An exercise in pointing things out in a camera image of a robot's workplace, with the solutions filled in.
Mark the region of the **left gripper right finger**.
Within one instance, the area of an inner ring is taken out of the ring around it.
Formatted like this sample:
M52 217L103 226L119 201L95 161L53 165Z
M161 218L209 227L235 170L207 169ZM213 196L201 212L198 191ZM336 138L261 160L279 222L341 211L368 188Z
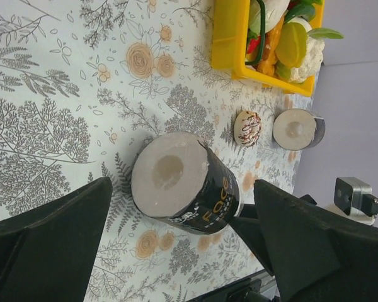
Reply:
M255 206L282 301L378 301L378 228L275 187Z

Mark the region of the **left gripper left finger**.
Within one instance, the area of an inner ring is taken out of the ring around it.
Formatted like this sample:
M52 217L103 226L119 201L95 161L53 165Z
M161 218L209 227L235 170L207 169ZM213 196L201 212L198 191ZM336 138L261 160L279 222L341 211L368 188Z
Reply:
M101 177L0 221L0 301L83 301L111 197Z

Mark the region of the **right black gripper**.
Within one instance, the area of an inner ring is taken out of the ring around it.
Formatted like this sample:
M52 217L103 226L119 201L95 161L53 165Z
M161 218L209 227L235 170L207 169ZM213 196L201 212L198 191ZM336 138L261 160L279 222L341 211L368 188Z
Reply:
M240 215L232 218L229 225L248 246L264 269L193 298L192 301L280 301L277 296L277 283L261 231L256 206L254 204L245 204Z

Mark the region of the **black roll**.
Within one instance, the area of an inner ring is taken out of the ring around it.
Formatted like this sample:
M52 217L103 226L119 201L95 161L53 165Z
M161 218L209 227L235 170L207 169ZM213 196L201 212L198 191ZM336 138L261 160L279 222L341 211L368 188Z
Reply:
M273 123L273 138L283 149L300 151L313 148L324 138L324 118L306 109L287 109Z
M235 175L188 132L166 133L143 149L131 191L142 214L197 235L223 230L243 206Z

